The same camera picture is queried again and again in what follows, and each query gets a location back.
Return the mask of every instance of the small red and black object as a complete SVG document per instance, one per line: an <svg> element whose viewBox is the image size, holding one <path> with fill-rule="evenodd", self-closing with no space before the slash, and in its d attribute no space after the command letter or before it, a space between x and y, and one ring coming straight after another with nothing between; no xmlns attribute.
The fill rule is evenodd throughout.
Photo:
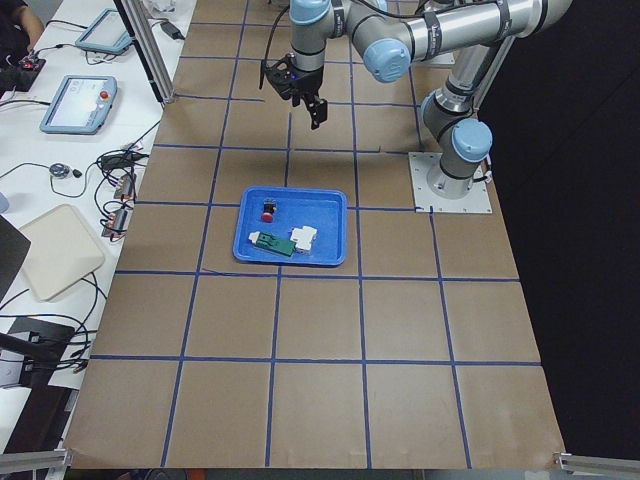
<svg viewBox="0 0 640 480"><path fill-rule="evenodd" d="M276 201L273 198L267 198L262 207L260 220L267 223L273 222L273 214L276 213L276 210Z"/></svg>

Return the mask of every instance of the white table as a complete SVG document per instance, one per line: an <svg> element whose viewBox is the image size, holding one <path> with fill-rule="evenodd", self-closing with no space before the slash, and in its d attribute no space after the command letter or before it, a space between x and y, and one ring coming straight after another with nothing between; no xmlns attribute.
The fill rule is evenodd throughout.
<svg viewBox="0 0 640 480"><path fill-rule="evenodd" d="M176 11L165 14L185 36L195 4L196 0L179 0ZM113 6L110 0L65 0L54 19L89 25L105 8ZM183 42L170 39L159 26L154 27L153 32L167 70L173 78ZM40 38L36 50L58 43L74 43L79 34L80 30L75 27L52 23ZM41 57L47 60L47 64L33 87L27 93L16 94L15 98L48 102L53 98L65 75L112 75L117 79L119 88L114 107L105 125L97 134L90 136L47 135L40 132L40 121L46 111L44 106L15 104L3 107L0 109L0 173L23 162L44 165L60 162L84 172L100 154L134 141L160 119L162 108L153 95L133 46L111 63L100 65L88 65L84 52L73 47L43 51ZM10 94L6 93L4 99L9 96ZM150 151L155 133L154 129L144 138L144 152ZM144 169L137 170L140 181ZM58 205L71 204L81 212L99 237L102 227L99 224L100 214L94 204L93 193L101 179L99 170L92 168L88 175L86 193L80 198L70 199L51 192L49 174L43 168L21 167L0 180L0 192L10 202L9 210L3 215L19 228ZM57 190L73 195L82 190L83 178L70 177L56 181L55 185ZM99 191L98 199L101 204L113 196L113 189L107 187L108 185L103 185ZM122 243L110 243L108 239L103 239L101 244L104 247L106 261L95 275L100 287L108 292ZM20 274L5 299L25 288L28 288L28 284ZM91 307L93 296L93 287L79 282L49 302L40 302L28 292L8 305L2 313L58 313L82 319ZM87 321L88 329L97 329L103 306L104 301L99 300L97 308ZM11 323L11 319L0 321L0 331L7 332ZM75 327L70 321L60 320L59 323ZM54 373L50 385L79 389L82 379L82 373L73 374L70 370L64 370ZM6 447L28 395L27 388L0 389L0 451Z"/></svg>

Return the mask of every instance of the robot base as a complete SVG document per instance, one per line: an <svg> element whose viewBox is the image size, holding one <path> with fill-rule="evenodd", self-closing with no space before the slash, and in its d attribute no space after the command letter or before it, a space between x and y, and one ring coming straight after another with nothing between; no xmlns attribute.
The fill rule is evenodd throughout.
<svg viewBox="0 0 640 480"><path fill-rule="evenodd" d="M411 182L413 183L413 201L416 212L429 213L492 213L487 185L484 182L474 183L469 193L460 199L449 200L436 195L427 184L427 172L432 165L440 161L440 153L409 153ZM476 177L483 175L478 167Z"/></svg>

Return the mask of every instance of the black plug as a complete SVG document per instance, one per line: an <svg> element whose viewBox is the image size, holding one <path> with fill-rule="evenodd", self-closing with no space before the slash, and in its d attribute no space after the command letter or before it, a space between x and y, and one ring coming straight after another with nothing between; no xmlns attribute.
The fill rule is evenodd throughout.
<svg viewBox="0 0 640 480"><path fill-rule="evenodd" d="M184 35L182 35L182 32L178 30L178 27L176 27L173 23L162 22L160 24L160 28L162 28L162 31L174 40L184 40Z"/></svg>

